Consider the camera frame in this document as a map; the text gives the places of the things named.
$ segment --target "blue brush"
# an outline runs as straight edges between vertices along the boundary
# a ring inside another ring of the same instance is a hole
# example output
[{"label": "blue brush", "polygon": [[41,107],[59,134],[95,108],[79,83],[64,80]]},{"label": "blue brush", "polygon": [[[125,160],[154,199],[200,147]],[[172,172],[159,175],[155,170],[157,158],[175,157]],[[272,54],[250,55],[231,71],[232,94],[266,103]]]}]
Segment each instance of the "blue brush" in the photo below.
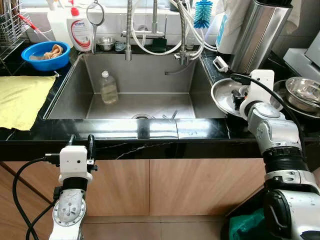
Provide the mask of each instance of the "blue brush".
[{"label": "blue brush", "polygon": [[209,28],[213,3],[201,0],[195,4],[194,27],[196,29]]}]

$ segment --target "window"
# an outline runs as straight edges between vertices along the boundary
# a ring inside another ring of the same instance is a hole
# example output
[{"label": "window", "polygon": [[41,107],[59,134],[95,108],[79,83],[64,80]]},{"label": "window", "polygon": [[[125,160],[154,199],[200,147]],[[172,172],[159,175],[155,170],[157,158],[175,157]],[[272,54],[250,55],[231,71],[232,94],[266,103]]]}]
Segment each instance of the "window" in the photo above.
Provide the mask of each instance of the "window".
[{"label": "window", "polygon": [[[62,4],[69,5],[68,0],[61,0]],[[93,0],[74,0],[75,5],[83,6],[92,3]],[[99,3],[105,5],[106,7],[126,7],[127,0],[99,0]],[[168,8],[169,7],[169,0],[158,0],[159,7],[163,6]],[[48,3],[46,0],[23,0],[23,6],[25,8],[32,8],[32,7],[47,7]],[[152,8],[153,0],[140,0],[139,7],[148,7]]]}]

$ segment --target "small metal bowl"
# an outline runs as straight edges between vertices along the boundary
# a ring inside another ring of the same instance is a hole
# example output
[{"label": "small metal bowl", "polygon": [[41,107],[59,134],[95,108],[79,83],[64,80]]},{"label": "small metal bowl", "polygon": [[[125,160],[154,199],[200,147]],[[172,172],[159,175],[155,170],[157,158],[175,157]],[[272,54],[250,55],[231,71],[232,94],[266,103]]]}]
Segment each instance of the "small metal bowl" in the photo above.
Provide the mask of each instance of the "small metal bowl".
[{"label": "small metal bowl", "polygon": [[102,37],[97,41],[97,45],[102,51],[110,51],[114,47],[116,40],[113,37]]},{"label": "small metal bowl", "polygon": [[291,77],[285,82],[286,98],[296,108],[308,112],[320,112],[320,83],[304,77]]}]

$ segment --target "black cable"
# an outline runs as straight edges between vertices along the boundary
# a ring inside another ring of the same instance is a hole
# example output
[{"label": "black cable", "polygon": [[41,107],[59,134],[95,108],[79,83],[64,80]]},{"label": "black cable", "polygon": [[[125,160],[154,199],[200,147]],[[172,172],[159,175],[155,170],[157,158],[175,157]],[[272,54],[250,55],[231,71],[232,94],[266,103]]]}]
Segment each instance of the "black cable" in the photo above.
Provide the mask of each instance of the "black cable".
[{"label": "black cable", "polygon": [[30,240],[30,232],[32,229],[34,229],[35,224],[39,221],[40,218],[42,218],[43,215],[45,215],[52,207],[55,206],[57,200],[55,199],[43,212],[41,212],[31,223],[31,225],[28,228],[28,231],[26,232],[25,235],[25,240]]},{"label": "black cable", "polygon": [[263,85],[261,82],[259,82],[258,80],[255,80],[249,76],[246,75],[242,75],[242,74],[238,74],[238,73],[233,73],[231,74],[231,79],[237,81],[239,80],[239,78],[245,78],[255,84],[257,84],[258,86],[260,86],[261,88],[263,88],[264,90],[266,90],[269,94],[271,94],[284,108],[284,110],[289,114],[290,118],[294,121],[294,123],[296,124],[297,128],[298,128],[298,132],[299,132],[299,138],[300,138],[300,142],[301,142],[301,149],[302,149],[302,154],[304,156],[304,158],[306,158],[306,145],[305,145],[305,139],[304,139],[304,134],[302,132],[302,128],[301,125],[296,117],[296,115],[293,113],[293,111],[287,106],[287,104],[272,90],[270,90],[268,87],[266,87],[265,85]]},{"label": "black cable", "polygon": [[[12,196],[13,196],[13,201],[14,201],[14,204],[16,206],[16,208],[18,209],[19,213],[21,214],[23,220],[25,221],[26,225],[28,226],[28,228],[30,228],[31,226],[31,223],[30,223],[30,220],[29,218],[27,217],[25,211],[22,209],[20,203],[19,203],[19,200],[18,200],[18,196],[17,196],[17,184],[18,184],[18,180],[19,180],[19,176],[20,174],[22,173],[22,171],[30,166],[31,164],[35,164],[35,163],[38,163],[38,162],[42,162],[42,161],[45,161],[45,157],[41,157],[41,158],[37,158],[37,159],[34,159],[34,160],[31,160],[31,161],[28,161],[26,164],[24,164],[15,174],[14,176],[14,179],[13,179],[13,182],[12,182]],[[32,233],[32,236],[34,238],[34,240],[39,240],[38,236],[37,236],[37,233],[36,231],[33,229],[33,227],[31,228],[31,233]]]}]

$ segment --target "sink drain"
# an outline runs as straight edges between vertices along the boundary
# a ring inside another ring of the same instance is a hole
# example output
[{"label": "sink drain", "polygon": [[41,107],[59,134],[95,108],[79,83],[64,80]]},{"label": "sink drain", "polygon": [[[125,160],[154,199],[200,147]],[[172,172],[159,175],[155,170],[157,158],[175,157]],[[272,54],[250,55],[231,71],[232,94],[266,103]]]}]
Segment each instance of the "sink drain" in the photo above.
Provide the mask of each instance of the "sink drain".
[{"label": "sink drain", "polygon": [[154,119],[154,117],[148,115],[148,114],[144,114],[144,113],[139,113],[136,114],[132,117],[132,119]]}]

